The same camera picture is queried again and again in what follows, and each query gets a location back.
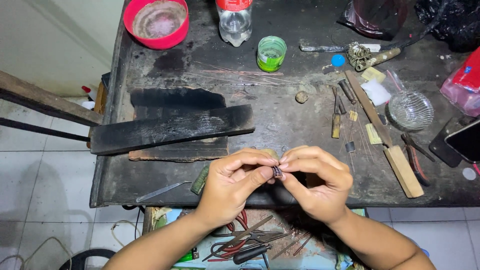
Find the hand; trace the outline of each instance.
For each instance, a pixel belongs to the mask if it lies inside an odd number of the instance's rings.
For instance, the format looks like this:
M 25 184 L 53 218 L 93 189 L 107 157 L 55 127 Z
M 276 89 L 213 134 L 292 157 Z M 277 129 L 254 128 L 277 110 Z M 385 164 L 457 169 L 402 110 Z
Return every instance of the hand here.
M 309 146 L 285 152 L 280 164 L 283 185 L 311 217 L 328 225 L 345 215 L 345 202 L 353 182 L 346 164 L 319 147 Z M 322 184 L 306 188 L 290 173 L 298 171 L 318 176 Z
M 274 182 L 272 167 L 276 165 L 278 161 L 269 154 L 251 148 L 214 160 L 195 214 L 209 229 L 232 222 L 256 188 L 268 180 Z

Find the forearm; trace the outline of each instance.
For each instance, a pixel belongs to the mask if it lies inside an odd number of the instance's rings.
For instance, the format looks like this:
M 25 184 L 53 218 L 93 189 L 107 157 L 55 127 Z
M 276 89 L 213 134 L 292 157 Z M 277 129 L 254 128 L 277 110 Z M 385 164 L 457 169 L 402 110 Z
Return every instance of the forearm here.
M 383 223 L 347 210 L 343 218 L 327 225 L 372 269 L 403 269 L 410 263 L 434 269 L 420 248 Z
M 134 240 L 115 254 L 104 270 L 167 270 L 211 232 L 192 212 Z

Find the white wall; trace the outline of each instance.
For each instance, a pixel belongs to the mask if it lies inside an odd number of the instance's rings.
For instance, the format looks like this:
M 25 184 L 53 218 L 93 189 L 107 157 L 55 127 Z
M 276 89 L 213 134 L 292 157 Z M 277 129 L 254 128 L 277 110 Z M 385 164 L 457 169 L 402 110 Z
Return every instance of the white wall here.
M 60 96 L 110 71 L 123 0 L 0 0 L 0 70 Z

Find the red plastic bag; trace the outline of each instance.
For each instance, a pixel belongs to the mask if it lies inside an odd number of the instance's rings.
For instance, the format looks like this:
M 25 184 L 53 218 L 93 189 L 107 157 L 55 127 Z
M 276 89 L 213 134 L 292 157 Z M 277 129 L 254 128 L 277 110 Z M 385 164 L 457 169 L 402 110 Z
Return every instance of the red plastic bag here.
M 405 0 L 350 0 L 337 22 L 367 37 L 392 40 L 406 18 Z
M 480 48 L 445 80 L 440 92 L 464 114 L 480 115 Z

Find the white tile floor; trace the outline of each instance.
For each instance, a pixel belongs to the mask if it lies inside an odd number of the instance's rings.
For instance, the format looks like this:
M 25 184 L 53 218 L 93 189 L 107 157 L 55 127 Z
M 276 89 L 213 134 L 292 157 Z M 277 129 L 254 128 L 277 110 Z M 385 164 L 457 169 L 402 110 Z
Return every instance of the white tile floor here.
M 88 127 L 55 119 L 0 100 L 0 117 L 41 125 L 78 135 Z M 111 235 L 120 220 L 135 222 L 137 210 L 120 206 L 90 209 L 88 202 L 96 157 L 84 143 L 0 127 L 0 261 L 20 254 L 24 258 L 50 236 L 73 253 L 121 246 Z M 480 266 L 480 208 L 399 209 L 369 208 L 371 218 L 412 238 L 430 253 L 439 270 L 472 270 Z M 120 223 L 116 236 L 124 244 L 134 228 Z M 58 269 L 67 260 L 56 242 L 48 242 L 33 258 L 35 269 Z M 92 258 L 90 269 L 105 259 Z M 3 269 L 19 269 L 10 259 Z

